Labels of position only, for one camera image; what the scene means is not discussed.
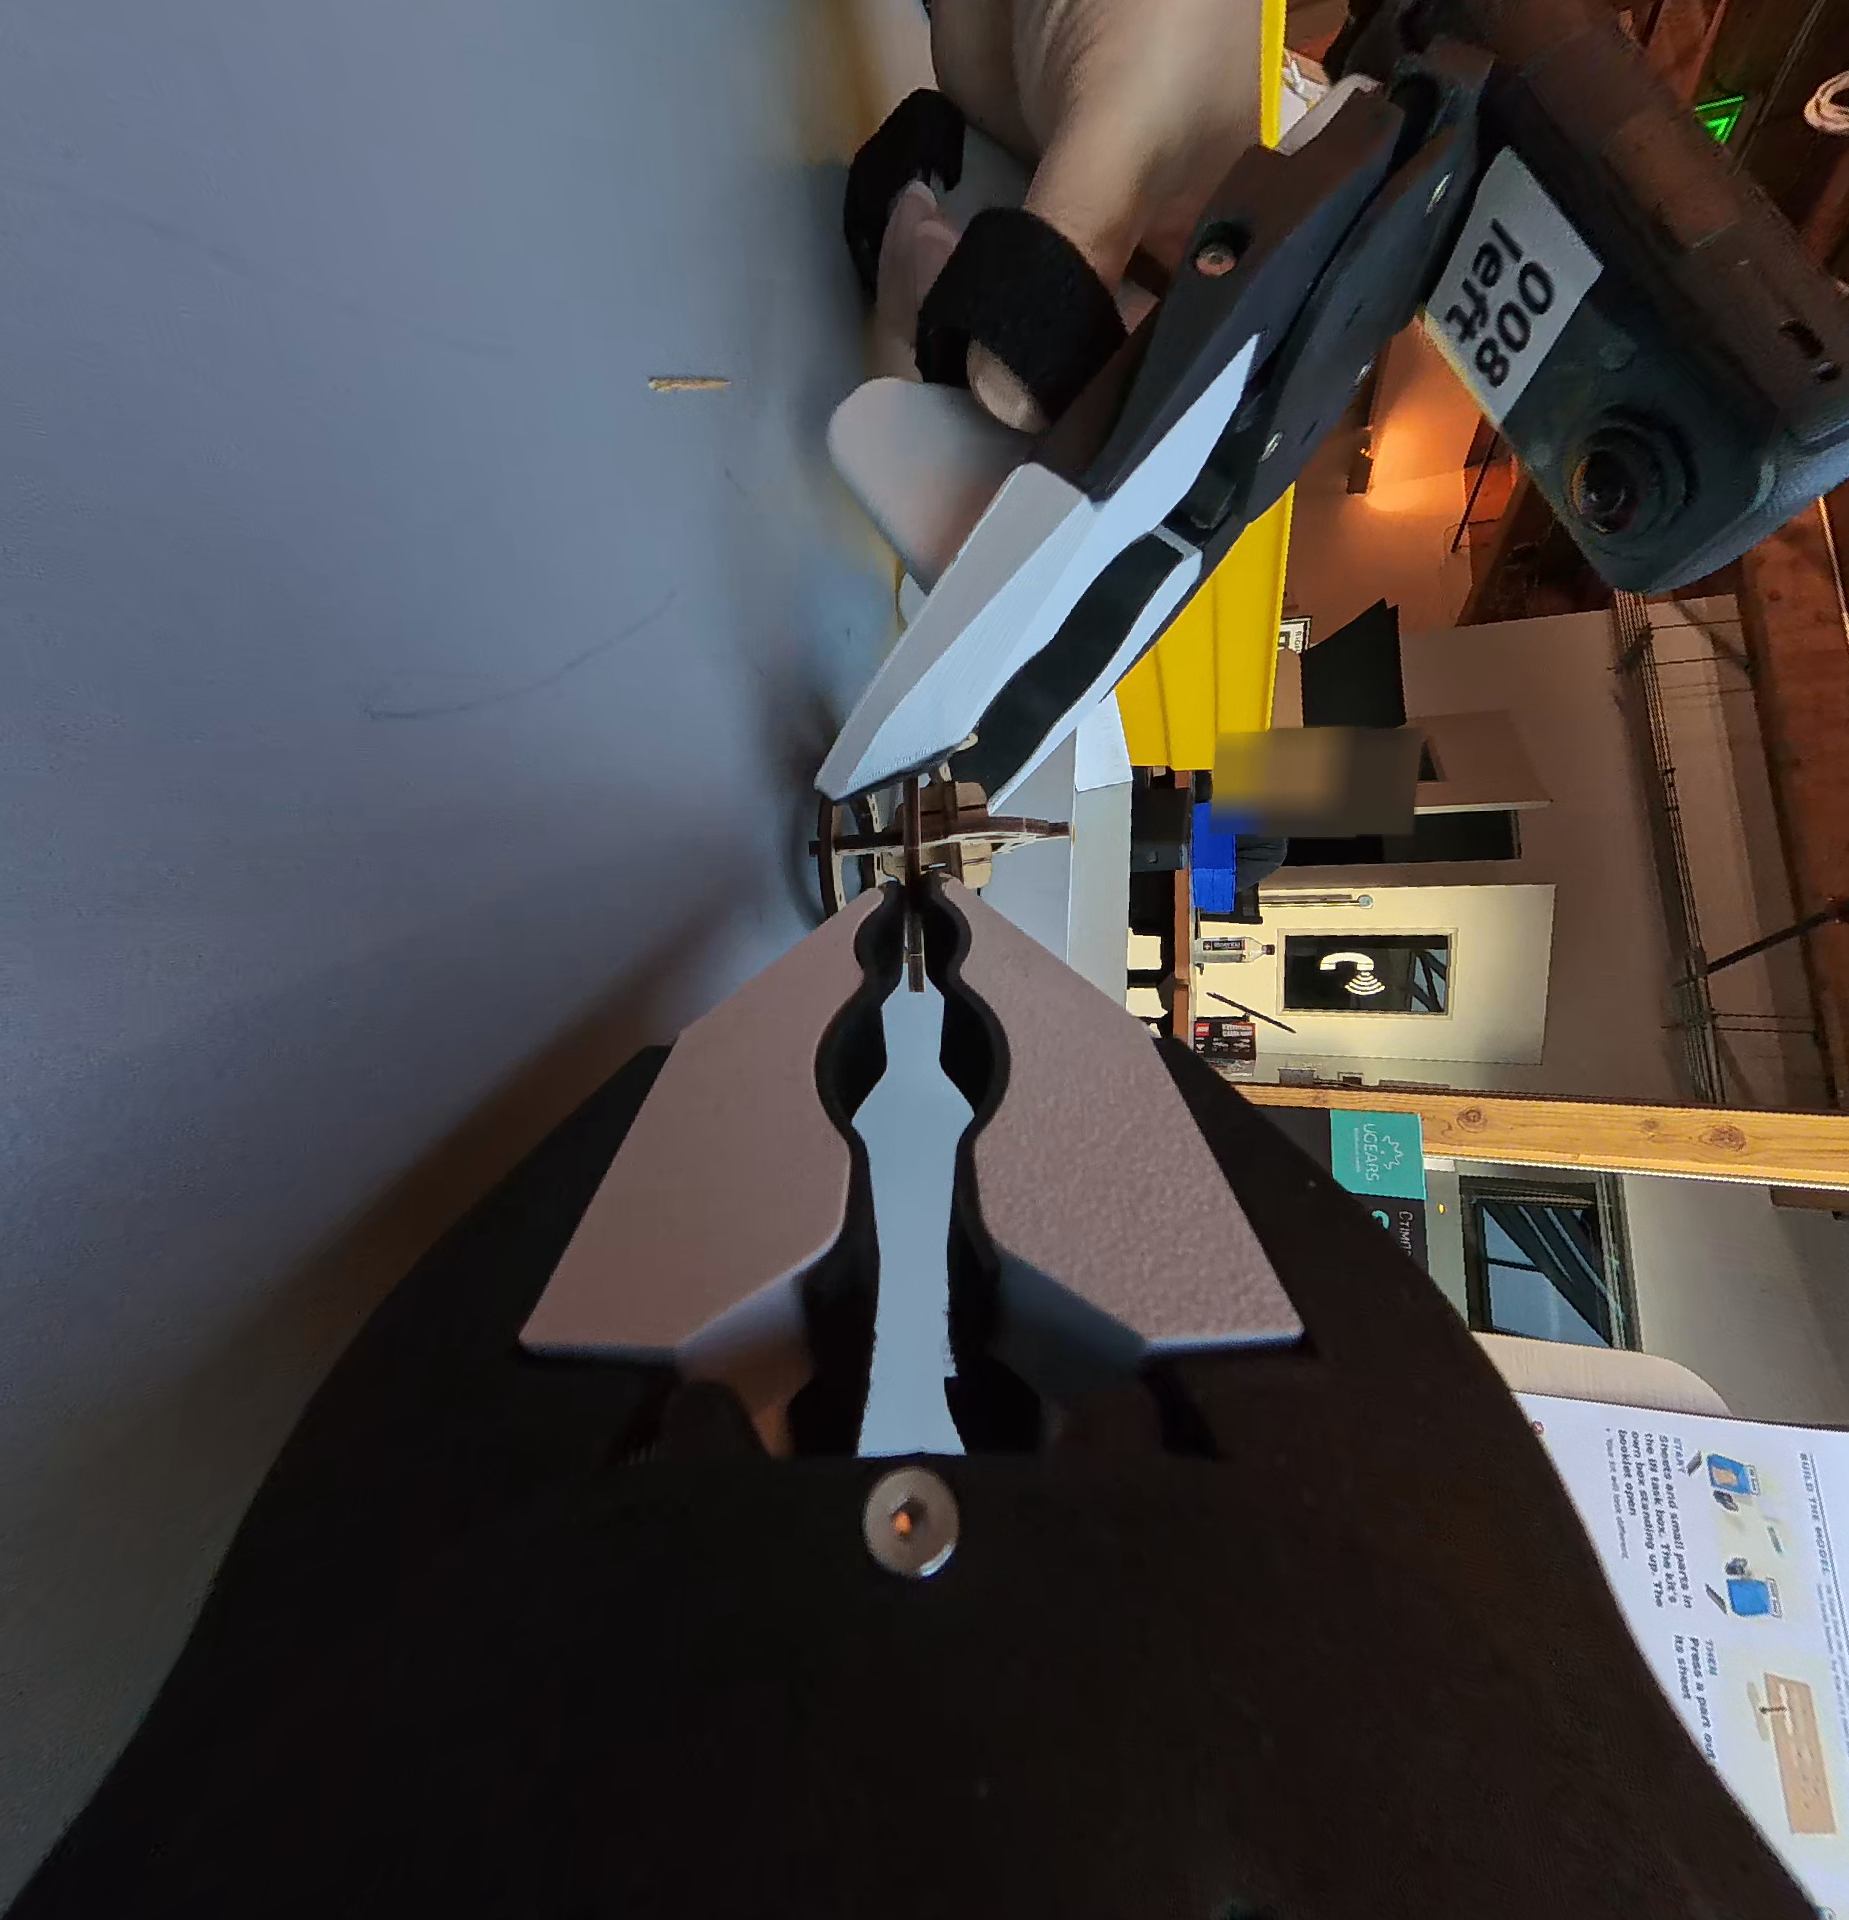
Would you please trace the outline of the wooden beam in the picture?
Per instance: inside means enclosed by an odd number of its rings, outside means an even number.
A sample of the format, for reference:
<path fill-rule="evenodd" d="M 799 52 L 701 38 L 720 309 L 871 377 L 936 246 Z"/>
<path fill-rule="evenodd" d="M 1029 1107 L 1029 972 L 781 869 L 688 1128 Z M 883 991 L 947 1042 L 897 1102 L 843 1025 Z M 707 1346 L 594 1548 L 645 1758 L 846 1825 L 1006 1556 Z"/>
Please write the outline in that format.
<path fill-rule="evenodd" d="M 1423 1152 L 1445 1160 L 1849 1192 L 1849 1111 L 1387 1086 L 1234 1091 L 1276 1111 L 1417 1115 Z"/>

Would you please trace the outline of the dark model kit box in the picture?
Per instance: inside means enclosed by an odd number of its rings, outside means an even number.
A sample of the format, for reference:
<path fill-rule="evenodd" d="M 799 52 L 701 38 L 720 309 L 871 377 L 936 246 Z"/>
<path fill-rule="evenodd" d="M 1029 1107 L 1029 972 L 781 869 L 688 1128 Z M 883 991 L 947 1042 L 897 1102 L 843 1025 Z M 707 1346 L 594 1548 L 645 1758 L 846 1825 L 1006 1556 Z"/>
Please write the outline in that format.
<path fill-rule="evenodd" d="M 1372 1211 L 1470 1324 L 1460 1175 L 1450 1160 L 1423 1153 L 1421 1115 L 1255 1105 Z"/>

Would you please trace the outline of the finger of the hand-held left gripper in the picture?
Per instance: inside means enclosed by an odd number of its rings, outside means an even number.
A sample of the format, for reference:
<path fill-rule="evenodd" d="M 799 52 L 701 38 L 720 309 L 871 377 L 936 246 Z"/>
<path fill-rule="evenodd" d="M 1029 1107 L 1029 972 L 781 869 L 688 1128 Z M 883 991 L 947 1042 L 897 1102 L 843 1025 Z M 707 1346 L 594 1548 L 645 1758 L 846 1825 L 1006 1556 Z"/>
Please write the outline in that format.
<path fill-rule="evenodd" d="M 1006 804 L 1154 645 L 1197 574 L 1201 554 L 1168 527 L 1133 537 L 996 692 L 971 743 L 951 757 L 951 776 L 976 782 L 991 808 Z"/>
<path fill-rule="evenodd" d="M 920 617 L 843 721 L 814 790 L 850 800 L 938 764 L 1062 625 L 1088 585 L 1164 527 L 1209 457 L 1253 373 L 1260 339 L 1230 356 L 1130 481 L 1088 495 L 1052 467 L 1014 467 L 964 536 Z"/>

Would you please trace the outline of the wooden model wheel assembly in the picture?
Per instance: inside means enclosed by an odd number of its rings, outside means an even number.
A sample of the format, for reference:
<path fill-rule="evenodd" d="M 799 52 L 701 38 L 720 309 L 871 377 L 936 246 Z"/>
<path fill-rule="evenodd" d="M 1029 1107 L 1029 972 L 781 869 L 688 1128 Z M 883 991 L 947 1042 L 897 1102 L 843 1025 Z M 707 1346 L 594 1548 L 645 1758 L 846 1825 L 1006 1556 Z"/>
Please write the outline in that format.
<path fill-rule="evenodd" d="M 818 800 L 813 863 L 818 914 L 883 882 L 951 877 L 985 892 L 1002 854 L 1043 840 L 1072 840 L 1072 822 L 991 813 L 971 778 L 899 778 L 854 800 Z"/>

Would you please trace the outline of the white instruction sheet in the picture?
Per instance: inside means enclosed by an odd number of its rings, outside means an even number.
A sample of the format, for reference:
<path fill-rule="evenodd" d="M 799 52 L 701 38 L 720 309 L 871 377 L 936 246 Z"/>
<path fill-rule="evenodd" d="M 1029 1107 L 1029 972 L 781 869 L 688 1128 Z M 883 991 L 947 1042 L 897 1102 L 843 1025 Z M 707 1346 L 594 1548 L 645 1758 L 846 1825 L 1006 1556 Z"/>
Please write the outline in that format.
<path fill-rule="evenodd" d="M 1849 1916 L 1849 1431 L 1519 1395 L 1657 1682 Z"/>

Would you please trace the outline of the beige rounded panel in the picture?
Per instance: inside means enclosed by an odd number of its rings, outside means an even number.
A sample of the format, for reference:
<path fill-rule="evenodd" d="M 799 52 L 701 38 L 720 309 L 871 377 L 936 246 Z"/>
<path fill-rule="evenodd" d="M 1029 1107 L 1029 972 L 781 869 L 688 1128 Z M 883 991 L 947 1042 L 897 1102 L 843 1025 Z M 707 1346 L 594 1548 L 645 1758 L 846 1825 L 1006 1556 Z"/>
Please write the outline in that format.
<path fill-rule="evenodd" d="M 1524 1395 L 1732 1415 L 1727 1401 L 1700 1374 L 1644 1348 L 1495 1330 L 1474 1330 L 1474 1342 L 1504 1385 Z"/>

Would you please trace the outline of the phone sign panel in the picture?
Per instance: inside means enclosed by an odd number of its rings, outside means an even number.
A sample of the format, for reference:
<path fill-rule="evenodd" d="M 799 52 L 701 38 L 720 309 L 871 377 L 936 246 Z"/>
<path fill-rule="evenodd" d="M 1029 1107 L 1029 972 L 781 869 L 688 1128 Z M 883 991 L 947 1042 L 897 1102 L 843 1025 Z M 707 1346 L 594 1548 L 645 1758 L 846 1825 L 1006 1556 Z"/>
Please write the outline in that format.
<path fill-rule="evenodd" d="M 1446 934 L 1290 934 L 1281 1009 L 1320 1018 L 1446 1018 Z"/>

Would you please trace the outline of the white box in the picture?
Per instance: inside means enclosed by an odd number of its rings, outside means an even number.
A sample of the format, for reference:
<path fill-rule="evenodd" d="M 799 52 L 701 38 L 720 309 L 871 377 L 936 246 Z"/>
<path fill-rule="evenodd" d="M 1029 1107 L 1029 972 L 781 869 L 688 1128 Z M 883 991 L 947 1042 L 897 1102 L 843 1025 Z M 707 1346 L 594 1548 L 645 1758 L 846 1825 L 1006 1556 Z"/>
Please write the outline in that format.
<path fill-rule="evenodd" d="M 1066 822 L 1072 838 L 1028 846 L 1029 877 L 1002 907 L 1119 1009 L 1130 999 L 1130 795 L 1130 743 L 1109 692 L 1017 782 L 1010 808 Z"/>

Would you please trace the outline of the person's left hand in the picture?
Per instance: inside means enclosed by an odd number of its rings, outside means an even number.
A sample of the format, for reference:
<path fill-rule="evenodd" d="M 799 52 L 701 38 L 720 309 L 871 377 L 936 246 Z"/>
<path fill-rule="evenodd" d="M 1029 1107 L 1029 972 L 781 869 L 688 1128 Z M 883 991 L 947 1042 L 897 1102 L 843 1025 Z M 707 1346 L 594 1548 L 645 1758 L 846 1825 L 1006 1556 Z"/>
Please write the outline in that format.
<path fill-rule="evenodd" d="M 1287 3 L 927 3 L 936 86 L 846 177 L 846 249 L 914 342 L 964 246 L 969 322 L 922 377 L 1038 433 L 1114 346 L 1139 257 L 1174 267 L 1248 146 L 1276 142 Z"/>

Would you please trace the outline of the black board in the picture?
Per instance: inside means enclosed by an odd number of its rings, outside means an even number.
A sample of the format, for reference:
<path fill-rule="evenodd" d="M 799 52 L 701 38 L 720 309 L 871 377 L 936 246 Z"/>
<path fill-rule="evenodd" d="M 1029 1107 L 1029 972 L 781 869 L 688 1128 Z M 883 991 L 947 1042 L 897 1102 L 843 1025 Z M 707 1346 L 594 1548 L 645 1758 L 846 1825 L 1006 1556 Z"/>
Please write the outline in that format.
<path fill-rule="evenodd" d="M 1376 601 L 1299 659 L 1304 725 L 1405 725 L 1401 623 L 1395 601 Z"/>

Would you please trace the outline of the dark framed window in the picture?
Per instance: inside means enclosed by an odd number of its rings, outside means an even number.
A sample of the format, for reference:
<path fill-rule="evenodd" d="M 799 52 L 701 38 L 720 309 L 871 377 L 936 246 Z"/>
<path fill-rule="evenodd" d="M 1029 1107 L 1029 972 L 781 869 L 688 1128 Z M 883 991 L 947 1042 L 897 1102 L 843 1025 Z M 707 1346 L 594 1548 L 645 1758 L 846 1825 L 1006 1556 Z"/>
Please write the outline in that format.
<path fill-rule="evenodd" d="M 1639 1348 L 1617 1175 L 1460 1176 L 1470 1330 Z"/>

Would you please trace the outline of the blue bin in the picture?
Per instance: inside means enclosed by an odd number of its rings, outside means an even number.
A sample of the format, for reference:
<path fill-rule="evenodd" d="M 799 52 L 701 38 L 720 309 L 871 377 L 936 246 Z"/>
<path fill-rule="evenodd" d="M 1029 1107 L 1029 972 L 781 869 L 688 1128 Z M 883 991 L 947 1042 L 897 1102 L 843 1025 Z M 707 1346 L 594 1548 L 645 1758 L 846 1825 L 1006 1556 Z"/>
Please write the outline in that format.
<path fill-rule="evenodd" d="M 1287 857 L 1281 838 L 1234 835 L 1214 822 L 1209 804 L 1195 804 L 1191 827 L 1191 902 L 1195 914 L 1239 914 L 1239 894 L 1253 892 Z"/>

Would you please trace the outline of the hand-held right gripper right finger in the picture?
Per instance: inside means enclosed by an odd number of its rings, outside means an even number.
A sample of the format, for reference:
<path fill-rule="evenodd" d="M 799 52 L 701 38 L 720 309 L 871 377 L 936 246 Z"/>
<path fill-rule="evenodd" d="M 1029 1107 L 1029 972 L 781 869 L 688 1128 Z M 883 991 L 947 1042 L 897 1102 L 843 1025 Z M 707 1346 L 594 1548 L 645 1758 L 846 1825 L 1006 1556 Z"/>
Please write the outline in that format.
<path fill-rule="evenodd" d="M 947 1237 L 964 1452 L 1218 1452 L 1184 1362 L 1302 1339 L 1155 1041 L 971 888 L 942 879 L 942 1069 L 969 1105 Z"/>

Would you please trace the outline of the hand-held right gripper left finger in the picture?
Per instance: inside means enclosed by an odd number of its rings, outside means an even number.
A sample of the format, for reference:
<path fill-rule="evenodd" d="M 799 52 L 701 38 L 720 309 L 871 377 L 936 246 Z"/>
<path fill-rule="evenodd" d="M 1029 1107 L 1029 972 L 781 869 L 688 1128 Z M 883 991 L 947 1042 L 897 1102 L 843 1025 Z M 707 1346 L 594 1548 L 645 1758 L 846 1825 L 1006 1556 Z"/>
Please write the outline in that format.
<path fill-rule="evenodd" d="M 669 1042 L 525 1348 L 714 1380 L 786 1411 L 798 1452 L 857 1452 L 882 1255 L 854 1120 L 882 1073 L 867 892 Z"/>

